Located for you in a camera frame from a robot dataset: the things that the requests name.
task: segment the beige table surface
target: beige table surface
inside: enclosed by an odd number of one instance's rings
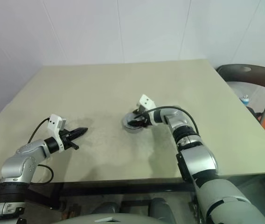
[[[220,175],[265,173],[265,131],[207,60],[50,66],[40,70],[0,113],[0,169],[52,113],[66,127],[88,127],[79,150],[45,161],[54,182],[173,178],[180,173],[167,126],[138,134],[123,130],[123,116],[142,94],[156,105],[179,105],[196,120]],[[46,125],[35,136],[48,138]],[[45,171],[35,175],[45,180]]]

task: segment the robotic arm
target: robotic arm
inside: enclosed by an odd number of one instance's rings
[[[24,213],[25,194],[37,165],[56,151],[63,152],[70,147],[78,149],[72,140],[82,136],[88,128],[67,131],[65,122],[52,114],[48,124],[52,137],[22,146],[4,162],[0,176],[0,223],[25,224],[26,220],[19,215]]]
[[[265,217],[240,190],[218,177],[214,155],[205,146],[198,131],[192,128],[182,112],[184,110],[156,107],[146,95],[141,97],[137,106],[137,110],[124,117],[124,128],[136,133],[147,126],[168,125],[177,145],[179,170],[185,181],[194,184],[199,213],[206,223],[265,224]]]

